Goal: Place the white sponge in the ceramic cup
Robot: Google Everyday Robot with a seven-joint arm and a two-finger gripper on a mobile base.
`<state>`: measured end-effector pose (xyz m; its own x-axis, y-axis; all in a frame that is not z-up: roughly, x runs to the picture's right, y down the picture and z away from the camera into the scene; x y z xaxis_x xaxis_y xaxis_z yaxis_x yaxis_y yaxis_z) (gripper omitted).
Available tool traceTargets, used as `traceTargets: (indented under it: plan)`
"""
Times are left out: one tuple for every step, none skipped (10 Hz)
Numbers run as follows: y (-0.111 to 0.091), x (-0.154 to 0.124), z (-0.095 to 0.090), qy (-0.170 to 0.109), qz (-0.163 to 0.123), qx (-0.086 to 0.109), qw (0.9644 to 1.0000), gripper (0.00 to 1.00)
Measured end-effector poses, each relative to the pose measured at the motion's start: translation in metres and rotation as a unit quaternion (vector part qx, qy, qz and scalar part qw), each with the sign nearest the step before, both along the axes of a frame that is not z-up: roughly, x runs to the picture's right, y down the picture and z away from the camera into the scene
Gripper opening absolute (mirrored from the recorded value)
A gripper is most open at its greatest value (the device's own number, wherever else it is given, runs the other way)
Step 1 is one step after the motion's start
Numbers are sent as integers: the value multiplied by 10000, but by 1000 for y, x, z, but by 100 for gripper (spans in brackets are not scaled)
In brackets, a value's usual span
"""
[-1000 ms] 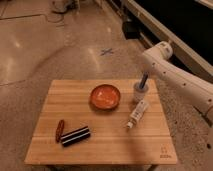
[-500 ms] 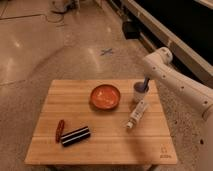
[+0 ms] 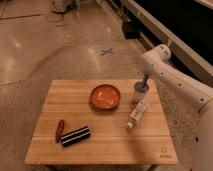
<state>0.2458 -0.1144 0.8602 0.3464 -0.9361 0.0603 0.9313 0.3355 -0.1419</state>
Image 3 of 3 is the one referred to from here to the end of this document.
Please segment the white robot base far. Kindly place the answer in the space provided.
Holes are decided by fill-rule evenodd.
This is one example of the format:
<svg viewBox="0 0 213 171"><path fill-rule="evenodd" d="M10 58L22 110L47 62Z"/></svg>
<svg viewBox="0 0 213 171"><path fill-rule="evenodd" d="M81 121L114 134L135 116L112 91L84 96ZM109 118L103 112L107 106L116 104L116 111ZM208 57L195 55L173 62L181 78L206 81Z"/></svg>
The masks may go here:
<svg viewBox="0 0 213 171"><path fill-rule="evenodd" d="M48 0L50 11L54 13L63 14L69 9L76 9L80 7L80 0Z"/></svg>

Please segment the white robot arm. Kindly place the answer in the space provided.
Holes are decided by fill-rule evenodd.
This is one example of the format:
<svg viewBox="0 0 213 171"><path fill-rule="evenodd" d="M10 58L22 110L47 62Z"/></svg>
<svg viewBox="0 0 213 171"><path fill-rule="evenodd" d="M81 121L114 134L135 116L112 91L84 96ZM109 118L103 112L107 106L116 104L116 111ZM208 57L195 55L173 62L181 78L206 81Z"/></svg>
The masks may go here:
<svg viewBox="0 0 213 171"><path fill-rule="evenodd" d="M192 171L213 171L213 88L167 64L171 51L160 44L140 57L143 72L170 87L199 114L198 142L192 156Z"/></svg>

